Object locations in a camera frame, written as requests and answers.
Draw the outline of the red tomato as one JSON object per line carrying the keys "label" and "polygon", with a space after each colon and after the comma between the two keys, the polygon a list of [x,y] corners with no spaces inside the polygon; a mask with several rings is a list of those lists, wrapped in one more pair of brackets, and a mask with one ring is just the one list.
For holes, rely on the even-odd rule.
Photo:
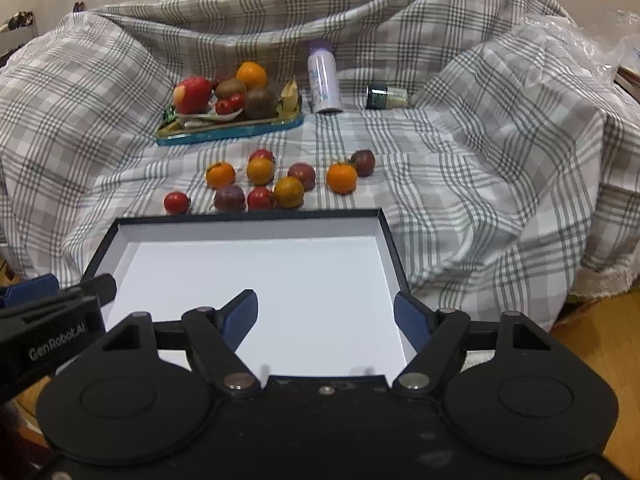
{"label": "red tomato", "polygon": [[165,195],[163,206],[168,214],[186,214],[191,207],[191,199],[183,192],[170,192]]}
{"label": "red tomato", "polygon": [[270,162],[274,162],[274,155],[272,151],[266,150],[265,148],[260,148],[259,150],[254,151],[250,154],[248,160],[254,160],[256,158],[268,159]]}
{"label": "red tomato", "polygon": [[256,186],[247,195],[247,208],[254,211],[271,210],[276,200],[273,192],[265,186]]}

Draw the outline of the mandarin with green leaf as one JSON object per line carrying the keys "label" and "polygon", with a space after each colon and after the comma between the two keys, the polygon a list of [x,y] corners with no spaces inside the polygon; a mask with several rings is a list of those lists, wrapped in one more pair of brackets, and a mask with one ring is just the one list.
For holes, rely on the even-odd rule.
{"label": "mandarin with green leaf", "polygon": [[357,170],[350,162],[334,162],[326,172],[326,185],[336,194],[352,194],[356,190],[357,181]]}

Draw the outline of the purple plum front left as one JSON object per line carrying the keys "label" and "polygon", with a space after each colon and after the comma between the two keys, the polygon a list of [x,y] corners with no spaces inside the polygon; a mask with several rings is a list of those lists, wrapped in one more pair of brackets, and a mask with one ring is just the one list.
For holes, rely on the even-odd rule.
{"label": "purple plum front left", "polygon": [[218,188],[214,197],[214,208],[221,212],[244,211],[246,198],[242,188],[235,184]]}

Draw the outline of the orange mandarin with stem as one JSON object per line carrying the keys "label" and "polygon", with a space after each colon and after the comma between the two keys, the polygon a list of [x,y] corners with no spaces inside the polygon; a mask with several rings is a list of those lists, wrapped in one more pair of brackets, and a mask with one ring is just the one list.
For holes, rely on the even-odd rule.
{"label": "orange mandarin with stem", "polygon": [[218,190],[235,182],[236,172],[228,162],[214,162],[205,170],[205,181],[210,188]]}

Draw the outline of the orange yellow fruit front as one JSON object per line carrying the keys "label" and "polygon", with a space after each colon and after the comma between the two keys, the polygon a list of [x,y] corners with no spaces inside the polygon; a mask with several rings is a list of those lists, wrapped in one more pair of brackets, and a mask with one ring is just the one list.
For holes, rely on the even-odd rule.
{"label": "orange yellow fruit front", "polygon": [[283,209],[299,208],[304,203],[305,189],[296,177],[283,177],[273,188],[277,205]]}

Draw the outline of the yellow orange round fruit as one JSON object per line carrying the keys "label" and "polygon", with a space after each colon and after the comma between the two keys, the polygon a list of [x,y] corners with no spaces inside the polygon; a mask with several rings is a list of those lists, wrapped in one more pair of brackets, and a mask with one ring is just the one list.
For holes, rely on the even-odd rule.
{"label": "yellow orange round fruit", "polygon": [[272,181],[275,169],[276,167],[271,159],[255,157],[247,164],[247,179],[250,181],[251,185],[264,186]]}

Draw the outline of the purple plum middle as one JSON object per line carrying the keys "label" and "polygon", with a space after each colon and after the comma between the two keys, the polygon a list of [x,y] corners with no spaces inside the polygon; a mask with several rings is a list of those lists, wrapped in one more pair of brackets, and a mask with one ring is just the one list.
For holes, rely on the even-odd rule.
{"label": "purple plum middle", "polygon": [[306,162],[293,164],[288,168],[288,176],[299,180],[306,192],[312,191],[316,186],[316,170]]}

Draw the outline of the dark purple plum right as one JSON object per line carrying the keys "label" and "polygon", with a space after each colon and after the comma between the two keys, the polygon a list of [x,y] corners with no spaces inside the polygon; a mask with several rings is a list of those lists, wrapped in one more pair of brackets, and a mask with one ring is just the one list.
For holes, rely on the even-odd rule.
{"label": "dark purple plum right", "polygon": [[359,150],[350,156],[349,163],[359,177],[370,177],[374,173],[376,159],[371,150]]}

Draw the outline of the red tomato back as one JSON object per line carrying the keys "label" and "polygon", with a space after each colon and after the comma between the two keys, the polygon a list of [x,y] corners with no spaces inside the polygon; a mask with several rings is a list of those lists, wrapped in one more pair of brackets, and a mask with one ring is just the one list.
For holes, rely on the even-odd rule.
{"label": "red tomato back", "polygon": [[254,160],[256,158],[268,159],[270,162],[274,162],[274,155],[272,151],[266,150],[265,148],[260,148],[259,150],[254,151],[250,154],[248,160]]}

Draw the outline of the blue gold tin tray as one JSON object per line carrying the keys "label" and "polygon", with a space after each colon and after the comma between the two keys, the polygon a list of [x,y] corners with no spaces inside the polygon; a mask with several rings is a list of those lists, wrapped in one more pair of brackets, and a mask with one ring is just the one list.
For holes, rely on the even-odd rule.
{"label": "blue gold tin tray", "polygon": [[155,130],[155,140],[160,146],[190,145],[220,140],[234,140],[262,136],[263,134],[291,130],[304,121],[302,96],[299,95],[298,109],[293,114],[281,112],[280,98],[278,114],[268,119],[251,120],[243,114],[233,122],[163,122]]}

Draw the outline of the white patterned small plate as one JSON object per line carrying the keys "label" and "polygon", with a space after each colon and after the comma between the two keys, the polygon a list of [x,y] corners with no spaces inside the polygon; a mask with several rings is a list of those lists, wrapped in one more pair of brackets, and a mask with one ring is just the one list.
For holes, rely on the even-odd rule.
{"label": "white patterned small plate", "polygon": [[210,108],[203,114],[176,114],[176,118],[179,122],[233,122],[242,114],[242,108],[225,115],[217,114],[213,108]]}

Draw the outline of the green foil candy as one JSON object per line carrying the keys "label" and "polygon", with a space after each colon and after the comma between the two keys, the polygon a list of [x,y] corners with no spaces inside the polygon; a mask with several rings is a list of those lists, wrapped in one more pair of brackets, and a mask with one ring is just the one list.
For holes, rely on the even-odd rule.
{"label": "green foil candy", "polygon": [[174,104],[168,105],[168,107],[163,109],[162,113],[162,122],[164,124],[170,124],[177,119],[176,108]]}

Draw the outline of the cherry tomato on plate front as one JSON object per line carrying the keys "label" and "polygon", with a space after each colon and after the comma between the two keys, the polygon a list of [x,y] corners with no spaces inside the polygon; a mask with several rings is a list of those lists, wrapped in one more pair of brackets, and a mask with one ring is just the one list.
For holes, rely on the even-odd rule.
{"label": "cherry tomato on plate front", "polygon": [[234,105],[230,99],[219,99],[215,103],[215,110],[217,115],[230,115],[234,112]]}

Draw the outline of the cherry tomato on plate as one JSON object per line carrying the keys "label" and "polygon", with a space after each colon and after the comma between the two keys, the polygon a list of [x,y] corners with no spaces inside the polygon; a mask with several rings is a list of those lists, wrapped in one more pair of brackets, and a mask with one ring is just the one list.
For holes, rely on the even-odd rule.
{"label": "cherry tomato on plate", "polygon": [[215,110],[217,115],[230,115],[234,112],[234,105],[230,99],[219,99],[215,103]]}
{"label": "cherry tomato on plate", "polygon": [[229,102],[232,106],[232,110],[240,110],[244,105],[245,94],[235,93],[229,96]]}

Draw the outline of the cherry tomato on plate back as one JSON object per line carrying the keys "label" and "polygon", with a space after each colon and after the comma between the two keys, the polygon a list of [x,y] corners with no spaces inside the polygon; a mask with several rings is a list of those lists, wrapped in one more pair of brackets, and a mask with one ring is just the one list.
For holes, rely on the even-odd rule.
{"label": "cherry tomato on plate back", "polygon": [[244,105],[245,94],[235,93],[229,96],[229,102],[232,106],[232,110],[240,110]]}

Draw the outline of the large brown round fruit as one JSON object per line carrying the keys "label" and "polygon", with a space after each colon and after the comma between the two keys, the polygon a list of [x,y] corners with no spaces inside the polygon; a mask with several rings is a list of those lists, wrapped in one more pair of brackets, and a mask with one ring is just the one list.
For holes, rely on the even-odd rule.
{"label": "large brown round fruit", "polygon": [[251,120],[276,117],[277,108],[277,98],[269,88],[253,88],[246,92],[243,110]]}

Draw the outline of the yellow paper wrapper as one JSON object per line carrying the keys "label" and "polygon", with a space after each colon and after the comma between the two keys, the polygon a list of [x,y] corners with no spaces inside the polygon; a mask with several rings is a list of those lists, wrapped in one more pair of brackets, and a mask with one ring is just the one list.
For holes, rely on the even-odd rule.
{"label": "yellow paper wrapper", "polygon": [[299,92],[296,78],[289,80],[280,93],[280,107],[284,114],[293,114],[298,109]]}

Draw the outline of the red apple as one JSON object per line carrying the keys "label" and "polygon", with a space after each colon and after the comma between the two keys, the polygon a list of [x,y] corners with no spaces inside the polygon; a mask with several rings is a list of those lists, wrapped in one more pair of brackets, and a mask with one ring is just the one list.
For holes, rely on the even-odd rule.
{"label": "red apple", "polygon": [[212,82],[202,76],[180,81],[172,92],[176,112],[185,115],[205,113],[212,91]]}

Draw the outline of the grey plaid sofa cover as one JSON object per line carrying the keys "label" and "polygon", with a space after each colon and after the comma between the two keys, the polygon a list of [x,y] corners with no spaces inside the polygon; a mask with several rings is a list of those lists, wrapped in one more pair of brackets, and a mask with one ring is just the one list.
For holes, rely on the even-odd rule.
{"label": "grey plaid sofa cover", "polygon": [[[639,107],[565,44],[520,26],[555,0],[157,0],[67,15],[1,72],[1,251],[26,276],[81,273],[120,217],[186,192],[212,210],[218,160],[269,148],[325,172],[360,148],[372,177],[309,209],[374,207],[427,304],[544,327],[566,296],[626,290],[639,273]],[[160,146],[183,77],[254,60],[304,78],[306,47],[334,47],[345,108],[261,138]],[[409,106],[367,110],[367,86]]]}

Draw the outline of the dark green drink can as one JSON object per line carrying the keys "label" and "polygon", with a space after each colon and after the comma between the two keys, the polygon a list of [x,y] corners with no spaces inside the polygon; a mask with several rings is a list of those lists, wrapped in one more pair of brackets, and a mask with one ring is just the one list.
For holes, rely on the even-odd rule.
{"label": "dark green drink can", "polygon": [[397,110],[409,106],[408,91],[401,88],[371,84],[367,86],[367,110]]}

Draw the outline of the brown kiwi on plate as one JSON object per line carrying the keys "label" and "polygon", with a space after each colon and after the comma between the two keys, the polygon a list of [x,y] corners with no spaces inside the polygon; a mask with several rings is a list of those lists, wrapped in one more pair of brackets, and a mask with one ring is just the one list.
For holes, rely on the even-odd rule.
{"label": "brown kiwi on plate", "polygon": [[215,94],[218,100],[230,99],[235,94],[244,96],[246,92],[246,84],[244,84],[244,82],[240,81],[238,78],[223,80],[219,84],[217,84],[217,87],[215,89]]}

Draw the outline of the large orange on tray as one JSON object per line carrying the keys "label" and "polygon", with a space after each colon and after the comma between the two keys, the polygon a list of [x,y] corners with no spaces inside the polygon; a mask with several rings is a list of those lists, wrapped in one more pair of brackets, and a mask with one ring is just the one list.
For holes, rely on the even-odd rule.
{"label": "large orange on tray", "polygon": [[245,84],[247,90],[266,88],[269,81],[266,70],[253,61],[243,62],[236,71],[235,78]]}

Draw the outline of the purple cartoon thermos bottle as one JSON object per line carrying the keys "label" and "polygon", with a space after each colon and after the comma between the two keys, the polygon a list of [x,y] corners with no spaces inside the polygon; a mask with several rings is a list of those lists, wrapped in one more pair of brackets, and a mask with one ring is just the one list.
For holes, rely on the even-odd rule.
{"label": "purple cartoon thermos bottle", "polygon": [[314,114],[339,113],[344,110],[337,66],[332,47],[323,39],[311,40],[307,58]]}

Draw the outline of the clear plastic bag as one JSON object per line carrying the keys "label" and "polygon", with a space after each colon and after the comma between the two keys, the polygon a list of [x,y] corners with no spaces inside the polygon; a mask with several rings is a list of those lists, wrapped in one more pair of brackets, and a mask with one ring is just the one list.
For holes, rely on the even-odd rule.
{"label": "clear plastic bag", "polygon": [[594,24],[582,27],[559,15],[528,14],[520,26],[536,30],[565,44],[580,66],[604,84],[617,75],[639,85],[639,15],[603,11]]}

